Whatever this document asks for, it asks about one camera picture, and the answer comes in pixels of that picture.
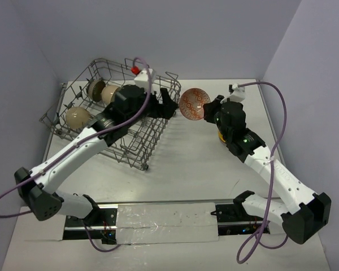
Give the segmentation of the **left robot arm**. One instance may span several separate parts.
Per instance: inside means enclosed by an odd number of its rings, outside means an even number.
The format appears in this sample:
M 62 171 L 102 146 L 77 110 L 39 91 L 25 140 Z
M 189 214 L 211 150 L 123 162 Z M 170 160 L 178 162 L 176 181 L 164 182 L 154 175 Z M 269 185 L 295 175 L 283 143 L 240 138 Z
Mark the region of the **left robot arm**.
M 113 145 L 127 135 L 136 122 L 145 117 L 170 119 L 178 108 L 166 88 L 160 89 L 158 101 L 155 94 L 136 85 L 125 85 L 115 93 L 111 102 L 92 119 L 82 132 L 65 148 L 42 164 L 27 170 L 23 167 L 15 174 L 22 186 L 20 197 L 39 221 L 56 214 L 79 218 L 93 225 L 101 215 L 98 204 L 88 195 L 60 192 L 60 185 L 94 155 Z

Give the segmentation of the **brown ribbed bowl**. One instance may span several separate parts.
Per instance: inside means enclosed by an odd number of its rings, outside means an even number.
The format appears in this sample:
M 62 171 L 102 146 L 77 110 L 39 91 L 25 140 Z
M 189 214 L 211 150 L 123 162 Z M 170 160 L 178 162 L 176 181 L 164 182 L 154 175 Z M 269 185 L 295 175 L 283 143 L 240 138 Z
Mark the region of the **brown ribbed bowl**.
M 94 102 L 100 102 L 102 100 L 101 93 L 106 84 L 103 80 L 95 80 L 91 82 L 87 89 L 88 97 Z

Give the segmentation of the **red blue patterned bowl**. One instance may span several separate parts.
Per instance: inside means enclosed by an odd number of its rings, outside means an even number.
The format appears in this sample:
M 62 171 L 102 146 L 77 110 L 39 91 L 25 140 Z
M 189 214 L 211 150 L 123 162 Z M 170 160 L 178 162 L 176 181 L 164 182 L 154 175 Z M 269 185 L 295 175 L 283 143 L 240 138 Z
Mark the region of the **red blue patterned bowl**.
M 204 118 L 203 105 L 210 102 L 210 97 L 204 90 L 190 88 L 181 95 L 179 110 L 188 120 L 201 120 Z

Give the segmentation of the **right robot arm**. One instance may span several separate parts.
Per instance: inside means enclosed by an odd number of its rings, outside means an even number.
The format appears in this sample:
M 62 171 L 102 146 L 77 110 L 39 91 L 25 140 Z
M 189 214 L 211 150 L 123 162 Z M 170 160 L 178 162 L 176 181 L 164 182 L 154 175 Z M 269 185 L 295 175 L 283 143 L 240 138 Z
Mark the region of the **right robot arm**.
M 328 223 L 332 201 L 326 193 L 318 194 L 303 184 L 271 155 L 265 141 L 247 128 L 243 107 L 219 95 L 203 105 L 204 120 L 218 127 L 227 149 L 259 174 L 282 203 L 248 190 L 234 200 L 235 217 L 241 221 L 263 217 L 280 225 L 293 242 L 304 244 Z

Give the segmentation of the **white bowl top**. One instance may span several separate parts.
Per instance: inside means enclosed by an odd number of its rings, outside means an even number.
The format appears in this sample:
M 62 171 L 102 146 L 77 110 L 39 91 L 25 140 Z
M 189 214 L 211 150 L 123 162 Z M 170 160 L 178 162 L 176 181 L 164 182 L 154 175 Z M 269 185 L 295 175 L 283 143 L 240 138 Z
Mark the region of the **white bowl top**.
M 71 107 L 66 112 L 66 124 L 73 130 L 81 129 L 90 119 L 90 112 L 82 107 Z

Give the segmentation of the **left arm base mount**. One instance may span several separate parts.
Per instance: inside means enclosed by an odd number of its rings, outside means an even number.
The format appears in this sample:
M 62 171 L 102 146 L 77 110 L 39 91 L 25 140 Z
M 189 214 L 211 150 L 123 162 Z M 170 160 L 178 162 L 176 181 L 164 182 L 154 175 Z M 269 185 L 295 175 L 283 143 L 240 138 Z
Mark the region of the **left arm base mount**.
M 100 241 L 101 244 L 116 245 L 116 219 L 117 207 L 104 206 L 99 216 L 85 223 L 89 232 L 87 234 L 83 222 L 74 216 L 67 216 L 64 222 L 63 240 L 91 240 Z

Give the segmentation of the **yellow bowl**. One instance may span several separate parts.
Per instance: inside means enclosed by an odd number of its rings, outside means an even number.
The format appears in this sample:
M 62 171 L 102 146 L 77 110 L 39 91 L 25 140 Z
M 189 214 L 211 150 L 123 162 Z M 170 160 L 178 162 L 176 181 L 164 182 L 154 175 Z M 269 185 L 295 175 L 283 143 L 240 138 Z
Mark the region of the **yellow bowl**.
M 218 132 L 218 137 L 219 137 L 220 142 L 222 144 L 226 145 L 226 141 L 225 141 L 225 139 L 223 138 L 223 135 L 220 132 Z

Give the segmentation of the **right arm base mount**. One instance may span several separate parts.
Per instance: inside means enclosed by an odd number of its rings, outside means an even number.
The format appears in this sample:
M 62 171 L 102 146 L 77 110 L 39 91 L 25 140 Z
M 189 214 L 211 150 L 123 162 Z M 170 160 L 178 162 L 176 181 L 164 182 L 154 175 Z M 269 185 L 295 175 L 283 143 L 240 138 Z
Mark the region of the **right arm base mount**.
M 252 234 L 260 228 L 263 219 L 248 215 L 241 205 L 251 195 L 254 192 L 248 190 L 237 196 L 233 203 L 215 204 L 211 215 L 217 219 L 219 236 Z

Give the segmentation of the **plain white bowl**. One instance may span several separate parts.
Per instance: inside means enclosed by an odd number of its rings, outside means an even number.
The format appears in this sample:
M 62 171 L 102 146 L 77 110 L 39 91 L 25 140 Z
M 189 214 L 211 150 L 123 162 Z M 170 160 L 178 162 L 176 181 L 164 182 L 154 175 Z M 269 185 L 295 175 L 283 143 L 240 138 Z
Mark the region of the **plain white bowl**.
M 101 92 L 102 102 L 106 105 L 110 104 L 115 99 L 115 93 L 120 89 L 116 85 L 107 85 Z

